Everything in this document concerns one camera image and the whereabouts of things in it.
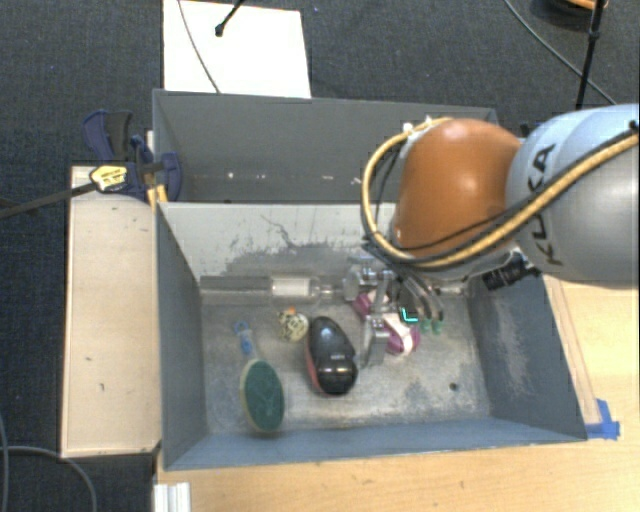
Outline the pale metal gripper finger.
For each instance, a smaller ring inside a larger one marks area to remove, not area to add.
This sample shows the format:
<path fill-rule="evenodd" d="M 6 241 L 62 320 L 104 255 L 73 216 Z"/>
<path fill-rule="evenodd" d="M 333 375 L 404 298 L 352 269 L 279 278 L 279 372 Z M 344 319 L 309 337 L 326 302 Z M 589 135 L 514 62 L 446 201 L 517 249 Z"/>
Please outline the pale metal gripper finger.
<path fill-rule="evenodd" d="M 361 268 L 350 268 L 343 278 L 343 297 L 347 302 L 355 301 L 368 286 Z"/>
<path fill-rule="evenodd" d="M 389 341 L 389 333 L 384 320 L 379 316 L 367 315 L 362 331 L 361 366 L 378 366 L 384 362 Z"/>

